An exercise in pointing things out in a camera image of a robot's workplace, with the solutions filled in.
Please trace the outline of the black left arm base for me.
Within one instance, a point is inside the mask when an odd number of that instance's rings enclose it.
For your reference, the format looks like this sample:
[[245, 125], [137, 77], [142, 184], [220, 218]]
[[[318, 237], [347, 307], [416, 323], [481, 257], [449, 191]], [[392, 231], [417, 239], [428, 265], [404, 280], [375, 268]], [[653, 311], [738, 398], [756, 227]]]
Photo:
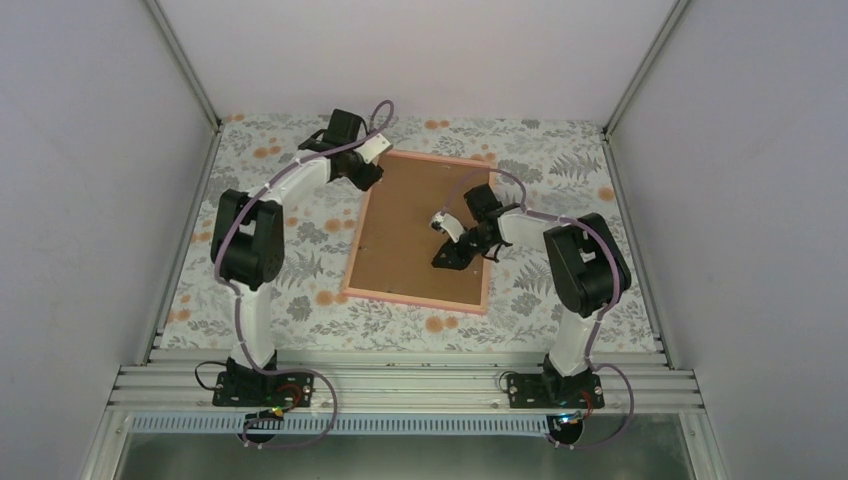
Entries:
[[315, 376], [296, 371], [266, 376], [254, 370], [224, 371], [216, 380], [212, 404], [216, 407], [309, 407]]

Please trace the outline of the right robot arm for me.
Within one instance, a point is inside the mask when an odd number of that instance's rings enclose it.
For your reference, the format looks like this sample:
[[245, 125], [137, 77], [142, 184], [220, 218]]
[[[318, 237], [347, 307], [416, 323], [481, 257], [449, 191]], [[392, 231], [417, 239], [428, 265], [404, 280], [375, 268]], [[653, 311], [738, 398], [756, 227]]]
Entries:
[[580, 393], [578, 375], [592, 369], [591, 349], [603, 316], [630, 288], [632, 276], [606, 219], [599, 213], [571, 218], [504, 204], [491, 187], [479, 185], [464, 195], [475, 224], [464, 227], [442, 209], [430, 227], [448, 236], [431, 265], [464, 270], [476, 258], [496, 262], [502, 247], [543, 251], [554, 290], [568, 311], [543, 363], [544, 399], [565, 407]]

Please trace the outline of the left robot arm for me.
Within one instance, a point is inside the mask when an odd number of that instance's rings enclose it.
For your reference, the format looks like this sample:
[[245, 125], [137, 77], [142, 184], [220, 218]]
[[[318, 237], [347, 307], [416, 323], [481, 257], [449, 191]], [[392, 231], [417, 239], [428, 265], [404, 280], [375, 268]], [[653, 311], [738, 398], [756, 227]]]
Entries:
[[383, 176], [378, 160], [392, 148], [383, 134], [388, 125], [336, 109], [269, 180], [219, 198], [210, 256], [216, 282], [232, 294], [236, 344], [229, 359], [247, 369], [238, 390], [252, 404], [266, 404], [278, 391], [270, 291], [285, 262], [285, 211], [338, 179], [361, 191], [375, 185]]

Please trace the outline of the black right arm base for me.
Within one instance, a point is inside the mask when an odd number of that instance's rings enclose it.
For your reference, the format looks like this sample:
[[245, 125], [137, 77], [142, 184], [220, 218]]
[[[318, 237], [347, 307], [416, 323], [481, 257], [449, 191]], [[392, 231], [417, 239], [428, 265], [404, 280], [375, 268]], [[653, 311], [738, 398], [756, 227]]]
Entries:
[[600, 377], [589, 369], [560, 376], [542, 373], [505, 373], [505, 392], [514, 409], [596, 409], [605, 406]]

